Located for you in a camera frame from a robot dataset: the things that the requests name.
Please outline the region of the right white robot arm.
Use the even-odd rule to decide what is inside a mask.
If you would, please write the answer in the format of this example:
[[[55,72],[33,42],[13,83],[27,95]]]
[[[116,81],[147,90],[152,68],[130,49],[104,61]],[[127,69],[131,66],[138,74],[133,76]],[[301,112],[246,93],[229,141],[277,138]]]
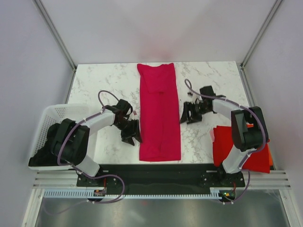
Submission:
[[[244,164],[254,153],[260,152],[268,143],[269,136],[262,109],[258,106],[244,107],[223,95],[216,95],[212,86],[200,88],[199,93],[191,85],[187,86],[189,96],[198,95],[194,101],[184,102],[180,123],[202,121],[207,113],[221,114],[231,121],[232,147],[227,157],[219,165],[217,181],[228,186],[234,180],[235,173],[242,170]]]

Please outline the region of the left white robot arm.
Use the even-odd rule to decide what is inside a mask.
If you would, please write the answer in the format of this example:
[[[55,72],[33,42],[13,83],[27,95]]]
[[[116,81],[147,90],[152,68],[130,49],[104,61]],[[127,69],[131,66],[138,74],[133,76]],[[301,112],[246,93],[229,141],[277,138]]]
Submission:
[[[106,105],[102,109],[83,120],[76,122],[64,119],[58,126],[50,145],[50,152],[57,156],[57,164],[72,166],[87,176],[93,186],[104,181],[100,165],[88,156],[89,138],[107,126],[115,126],[120,130],[121,141],[134,146],[134,141],[142,143],[139,120],[130,119],[133,113],[131,104],[123,99],[116,105]]]

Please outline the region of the magenta t shirt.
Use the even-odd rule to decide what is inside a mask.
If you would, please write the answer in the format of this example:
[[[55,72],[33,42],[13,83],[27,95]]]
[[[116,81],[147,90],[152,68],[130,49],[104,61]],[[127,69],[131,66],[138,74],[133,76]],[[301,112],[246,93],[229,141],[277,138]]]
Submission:
[[[173,63],[137,64],[140,74],[139,160],[180,161],[181,133],[176,72]]]

